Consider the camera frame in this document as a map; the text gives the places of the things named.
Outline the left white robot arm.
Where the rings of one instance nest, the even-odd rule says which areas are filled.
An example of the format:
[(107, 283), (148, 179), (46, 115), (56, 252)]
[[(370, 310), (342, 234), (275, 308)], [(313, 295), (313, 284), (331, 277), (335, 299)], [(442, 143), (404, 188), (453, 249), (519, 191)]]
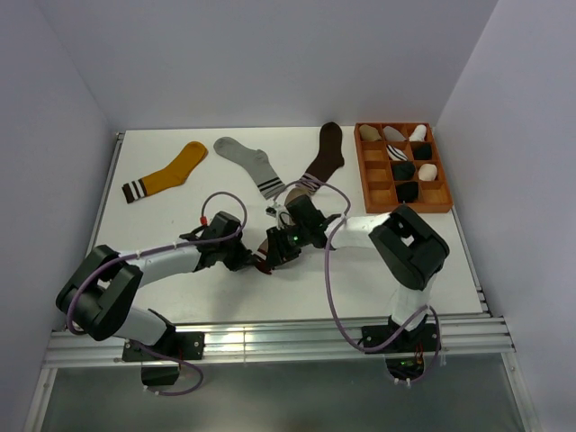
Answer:
[(220, 211), (211, 222), (183, 234), (178, 241), (126, 256), (101, 245), (95, 247), (59, 292), (57, 308), (96, 341), (127, 339), (142, 345), (155, 359), (187, 348), (176, 326), (153, 310), (133, 305), (139, 288), (173, 275), (197, 273), (222, 262), (230, 271), (253, 263), (241, 239), (241, 221)]

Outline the plain black sock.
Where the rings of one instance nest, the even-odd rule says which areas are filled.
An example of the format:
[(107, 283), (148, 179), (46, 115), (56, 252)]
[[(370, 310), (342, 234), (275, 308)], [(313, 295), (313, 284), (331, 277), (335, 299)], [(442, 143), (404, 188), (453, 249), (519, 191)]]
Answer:
[(411, 161), (391, 164), (391, 173), (394, 181), (410, 181), (416, 173), (416, 167)]

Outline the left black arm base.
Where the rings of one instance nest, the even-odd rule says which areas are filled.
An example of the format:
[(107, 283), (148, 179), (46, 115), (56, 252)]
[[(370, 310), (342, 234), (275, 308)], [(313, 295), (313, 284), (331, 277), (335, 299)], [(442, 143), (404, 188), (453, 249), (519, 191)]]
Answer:
[[(140, 364), (140, 379), (145, 388), (162, 396), (179, 396), (198, 390), (204, 381), (203, 371), (192, 361), (203, 359), (205, 333), (175, 331), (162, 337), (154, 346), (129, 340), (122, 350), (124, 363)], [(186, 371), (196, 373), (197, 382), (186, 390), (170, 390)]]

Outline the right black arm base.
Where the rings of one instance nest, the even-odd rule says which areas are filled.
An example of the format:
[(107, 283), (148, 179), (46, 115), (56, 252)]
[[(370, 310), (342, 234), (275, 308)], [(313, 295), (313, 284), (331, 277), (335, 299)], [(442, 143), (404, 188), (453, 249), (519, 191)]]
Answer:
[[(377, 347), (399, 327), (391, 320), (387, 324), (362, 326), (358, 343), (364, 348)], [(378, 354), (403, 354), (403, 357), (385, 360), (388, 373), (399, 381), (413, 381), (426, 371), (424, 354), (435, 354), (438, 341), (437, 326), (423, 320), (412, 331), (404, 329), (388, 346), (378, 351)]]

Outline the tan sock with maroon cuff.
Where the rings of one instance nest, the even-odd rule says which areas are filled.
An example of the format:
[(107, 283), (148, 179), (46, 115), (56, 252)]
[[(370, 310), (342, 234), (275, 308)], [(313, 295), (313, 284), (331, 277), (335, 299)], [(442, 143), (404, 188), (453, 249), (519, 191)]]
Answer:
[[(311, 193), (303, 187), (295, 186), (286, 195), (284, 199), (284, 204), (288, 204), (295, 198), (303, 195), (310, 196)], [(256, 250), (256, 269), (265, 275), (270, 275), (272, 273), (272, 269), (266, 264), (267, 250), (268, 250), (268, 240), (265, 239)]]

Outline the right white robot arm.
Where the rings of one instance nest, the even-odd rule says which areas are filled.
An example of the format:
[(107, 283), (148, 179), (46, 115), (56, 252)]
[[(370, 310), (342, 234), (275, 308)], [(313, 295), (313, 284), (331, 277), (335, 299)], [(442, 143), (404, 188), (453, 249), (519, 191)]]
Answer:
[(313, 246), (325, 253), (344, 248), (377, 251), (400, 285), (390, 316), (390, 341), (401, 351), (410, 350), (421, 337), (429, 311), (431, 284), (450, 254), (447, 243), (409, 206), (377, 215), (351, 217), (324, 215), (307, 195), (299, 196), (280, 215), (280, 227), (266, 232), (265, 268), (276, 269)]

